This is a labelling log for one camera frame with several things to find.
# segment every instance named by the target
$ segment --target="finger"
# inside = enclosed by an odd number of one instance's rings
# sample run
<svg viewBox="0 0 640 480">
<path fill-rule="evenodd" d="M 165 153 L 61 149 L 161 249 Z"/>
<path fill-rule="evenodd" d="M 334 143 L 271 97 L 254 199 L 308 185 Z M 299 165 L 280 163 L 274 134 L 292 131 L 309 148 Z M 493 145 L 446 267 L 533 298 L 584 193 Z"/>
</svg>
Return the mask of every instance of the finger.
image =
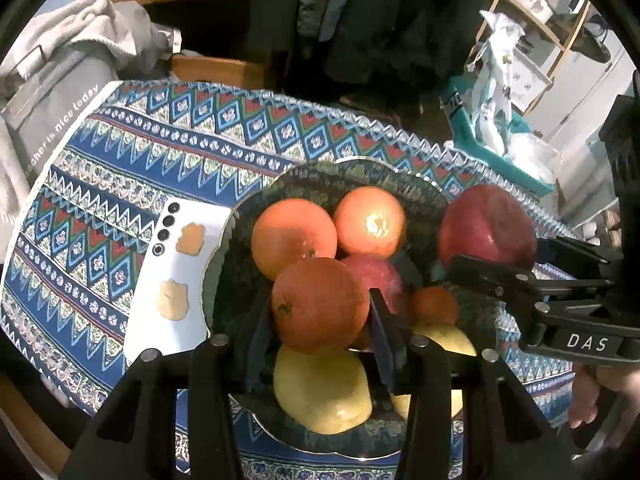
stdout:
<svg viewBox="0 0 640 480">
<path fill-rule="evenodd" d="M 577 404 L 593 406 L 598 400 L 600 386 L 596 379 L 591 377 L 585 370 L 581 370 L 575 375 L 572 391 L 572 401 L 575 400 Z"/>
<path fill-rule="evenodd" d="M 580 402 L 572 402 L 568 412 L 569 425 L 571 428 L 577 428 L 581 423 L 590 424 L 598 415 L 598 407 L 595 405 L 586 405 Z"/>
<path fill-rule="evenodd" d="M 620 421 L 611 434 L 607 437 L 607 445 L 620 447 L 624 442 L 626 434 L 636 421 L 640 413 L 640 406 L 634 402 L 628 402 L 620 414 Z"/>
<path fill-rule="evenodd" d="M 596 377 L 609 390 L 626 394 L 636 402 L 640 400 L 640 370 L 628 367 L 599 367 Z"/>
</svg>

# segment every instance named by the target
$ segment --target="table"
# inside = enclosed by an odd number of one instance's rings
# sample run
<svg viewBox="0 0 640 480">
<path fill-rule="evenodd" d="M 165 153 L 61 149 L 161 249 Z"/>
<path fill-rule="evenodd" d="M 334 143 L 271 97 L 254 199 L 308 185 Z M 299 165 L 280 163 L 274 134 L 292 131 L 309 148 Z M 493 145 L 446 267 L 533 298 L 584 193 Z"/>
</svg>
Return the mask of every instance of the table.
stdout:
<svg viewBox="0 0 640 480">
<path fill-rule="evenodd" d="M 452 148 L 334 108 L 213 83 L 113 84 L 61 141 L 14 233 L 0 325 L 24 357 L 93 415 L 127 362 L 130 302 L 155 222 L 171 197 L 234 206 L 306 160 L 365 155 L 430 177 L 449 200 L 478 182 L 501 186 L 536 221 L 538 235 L 571 235 L 535 200 Z M 551 267 L 539 277 L 569 278 Z M 568 405 L 567 362 L 523 354 L 504 310 L 498 350 L 549 418 Z M 242 467 L 250 479 L 386 480 L 397 456 L 359 462 L 290 449 L 233 404 Z M 462 470 L 454 423 L 450 478 Z M 177 466 L 188 470 L 186 392 L 177 400 Z"/>
</svg>

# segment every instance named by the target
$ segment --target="plastic bag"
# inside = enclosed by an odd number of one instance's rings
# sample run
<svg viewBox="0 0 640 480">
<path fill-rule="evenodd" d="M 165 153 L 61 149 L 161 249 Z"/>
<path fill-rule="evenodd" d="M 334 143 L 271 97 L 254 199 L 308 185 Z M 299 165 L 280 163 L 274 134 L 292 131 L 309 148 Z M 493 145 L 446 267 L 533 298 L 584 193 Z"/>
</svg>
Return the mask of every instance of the plastic bag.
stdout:
<svg viewBox="0 0 640 480">
<path fill-rule="evenodd" d="M 477 140 L 498 156 L 503 156 L 511 135 L 513 51 L 524 30 L 505 14 L 485 10 L 480 14 L 492 34 L 466 67 L 472 72 L 478 60 L 482 59 L 482 70 L 471 91 L 471 127 Z M 503 131 L 495 124 L 498 115 L 504 116 Z"/>
<path fill-rule="evenodd" d="M 560 153 L 534 134 L 512 134 L 504 156 L 533 178 L 552 186 L 556 181 Z"/>
</svg>

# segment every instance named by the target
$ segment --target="small orange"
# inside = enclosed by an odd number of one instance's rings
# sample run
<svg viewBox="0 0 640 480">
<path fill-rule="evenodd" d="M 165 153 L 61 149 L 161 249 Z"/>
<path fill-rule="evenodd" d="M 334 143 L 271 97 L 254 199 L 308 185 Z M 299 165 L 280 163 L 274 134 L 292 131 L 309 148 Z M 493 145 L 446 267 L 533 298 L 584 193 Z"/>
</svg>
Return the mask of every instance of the small orange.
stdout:
<svg viewBox="0 0 640 480">
<path fill-rule="evenodd" d="M 316 354 L 346 348 L 369 314 L 369 291 L 344 263 L 304 258 L 278 276 L 271 313 L 280 341 Z"/>
<path fill-rule="evenodd" d="M 270 205 L 251 232 L 255 265 L 275 280 L 300 258 L 335 258 L 337 237 L 329 214 L 301 198 L 287 198 Z"/>
<path fill-rule="evenodd" d="M 455 324 L 459 310 L 456 299 L 441 286 L 420 288 L 409 300 L 411 324 L 432 320 Z"/>
<path fill-rule="evenodd" d="M 334 213 L 338 243 L 349 254 L 388 258 L 404 234 L 404 211 L 391 193 L 359 187 L 347 194 Z"/>
</svg>

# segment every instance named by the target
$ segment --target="bolt head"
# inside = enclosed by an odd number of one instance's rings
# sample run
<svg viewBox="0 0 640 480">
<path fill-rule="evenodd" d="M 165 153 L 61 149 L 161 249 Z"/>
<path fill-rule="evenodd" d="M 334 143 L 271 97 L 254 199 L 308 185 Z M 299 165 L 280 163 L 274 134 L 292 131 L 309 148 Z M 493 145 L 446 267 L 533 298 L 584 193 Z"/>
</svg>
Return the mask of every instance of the bolt head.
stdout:
<svg viewBox="0 0 640 480">
<path fill-rule="evenodd" d="M 155 360 L 160 355 L 160 351 L 156 348 L 147 348 L 143 350 L 140 354 L 140 359 L 142 359 L 145 363 L 150 363 Z"/>
<path fill-rule="evenodd" d="M 429 344 L 429 338 L 422 334 L 414 334 L 411 336 L 411 344 L 418 348 L 424 348 Z"/>
<path fill-rule="evenodd" d="M 214 334 L 211 336 L 210 341 L 213 346 L 225 346 L 229 343 L 229 336 L 226 334 Z"/>
<path fill-rule="evenodd" d="M 493 348 L 485 348 L 482 350 L 482 358 L 490 363 L 495 363 L 500 356 Z"/>
<path fill-rule="evenodd" d="M 536 310 L 538 312 L 542 312 L 542 314 L 548 314 L 551 310 L 551 307 L 549 307 L 544 301 L 537 301 L 534 306 L 536 307 Z"/>
</svg>

